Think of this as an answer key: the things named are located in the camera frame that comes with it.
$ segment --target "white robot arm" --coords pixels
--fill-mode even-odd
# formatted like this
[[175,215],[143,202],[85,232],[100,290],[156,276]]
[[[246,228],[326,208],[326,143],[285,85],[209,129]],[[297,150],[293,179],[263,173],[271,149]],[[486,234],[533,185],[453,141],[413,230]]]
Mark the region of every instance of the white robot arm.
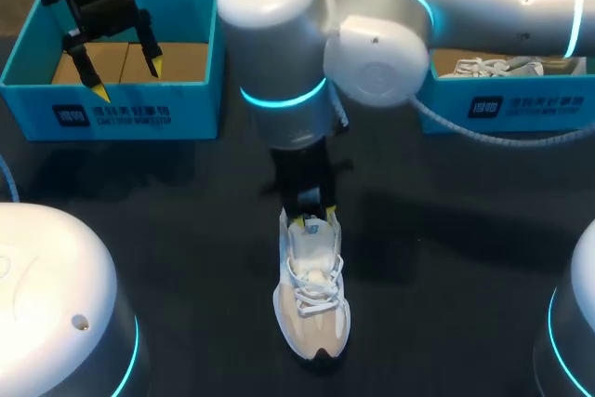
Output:
[[[219,0],[219,14],[244,91],[264,100],[308,92],[326,75],[352,99],[394,105],[421,87],[429,50],[437,47],[525,56],[595,53],[595,0]],[[297,23],[291,38],[273,37]],[[266,41],[256,45],[265,29]],[[258,58],[244,70],[234,55],[252,46]],[[270,55],[269,47],[283,48],[283,55]],[[280,70],[286,75],[277,76]],[[272,87],[265,84],[286,91],[269,95]]]

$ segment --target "blue storage bin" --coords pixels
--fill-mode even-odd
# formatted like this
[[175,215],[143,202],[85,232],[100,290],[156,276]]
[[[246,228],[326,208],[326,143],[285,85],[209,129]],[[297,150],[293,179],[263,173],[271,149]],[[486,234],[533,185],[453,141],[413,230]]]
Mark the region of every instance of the blue storage bin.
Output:
[[[82,85],[52,85],[62,36],[76,26],[65,2],[43,7],[36,0],[0,77],[0,94],[28,140],[217,137],[225,51],[217,0],[136,1],[150,11],[157,42],[209,44],[205,80],[106,84],[111,104]],[[134,30],[102,39],[137,41]]]
[[[439,78],[431,71],[417,98],[475,132],[567,131],[595,121],[595,70],[585,75]],[[424,133],[450,130],[421,116]]]

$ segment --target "dark tabletop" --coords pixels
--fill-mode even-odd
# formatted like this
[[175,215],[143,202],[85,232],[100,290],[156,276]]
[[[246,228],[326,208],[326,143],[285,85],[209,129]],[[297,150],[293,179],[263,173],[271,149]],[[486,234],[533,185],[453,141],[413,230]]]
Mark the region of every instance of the dark tabletop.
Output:
[[[14,40],[0,39],[0,67]],[[330,142],[350,345],[332,373],[285,346],[271,294],[272,165],[228,86],[221,136],[31,144],[0,103],[0,152],[24,201],[110,249],[152,352],[156,397],[529,396],[549,297],[595,218],[595,139],[518,151],[428,137],[414,111],[346,104]],[[4,181],[0,197],[7,198]]]

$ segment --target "sneaker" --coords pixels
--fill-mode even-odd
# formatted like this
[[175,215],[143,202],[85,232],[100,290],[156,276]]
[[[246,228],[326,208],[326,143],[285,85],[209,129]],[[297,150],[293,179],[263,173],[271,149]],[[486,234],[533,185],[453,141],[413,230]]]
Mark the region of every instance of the sneaker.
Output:
[[350,333],[344,298],[341,226],[307,216],[289,224],[279,218],[280,281],[272,295],[277,322],[291,349],[305,360],[337,358]]
[[511,60],[459,60],[453,73],[441,78],[482,78],[492,76],[543,76],[541,61],[535,58],[519,56]]

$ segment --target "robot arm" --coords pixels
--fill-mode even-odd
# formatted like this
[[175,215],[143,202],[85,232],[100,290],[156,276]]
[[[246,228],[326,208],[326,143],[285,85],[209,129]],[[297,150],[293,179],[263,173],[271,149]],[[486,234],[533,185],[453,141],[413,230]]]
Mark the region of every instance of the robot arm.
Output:
[[[429,50],[449,47],[524,56],[595,54],[595,0],[251,0],[251,4],[228,5],[219,0],[226,28],[232,24],[229,11],[272,18],[275,12],[293,11],[308,31],[303,36],[277,41],[269,34],[268,45],[284,48],[297,65],[287,82],[273,76],[268,84],[280,84],[293,98],[315,86],[304,82],[301,90],[291,87],[324,66],[324,72],[353,99],[371,105],[391,105],[421,87],[430,63]],[[230,52],[234,52],[230,42]],[[265,45],[258,45],[257,67],[246,71],[245,90],[270,75],[269,61],[276,69],[287,68],[283,56],[263,58]],[[308,57],[303,55],[310,48]],[[324,76],[312,75],[318,80]]]
[[218,0],[218,13],[285,207],[322,185],[324,204],[334,204],[324,146],[333,84],[392,106],[421,88],[433,48],[595,54],[595,0]]
[[[41,0],[50,5],[60,0]],[[77,28],[64,35],[62,47],[72,58],[84,86],[89,87],[106,101],[110,101],[105,87],[91,60],[85,43],[103,36],[113,36],[127,29],[135,28],[142,51],[151,74],[161,75],[161,48],[157,45],[151,29],[151,16],[145,9],[139,9],[135,0],[64,0]]]

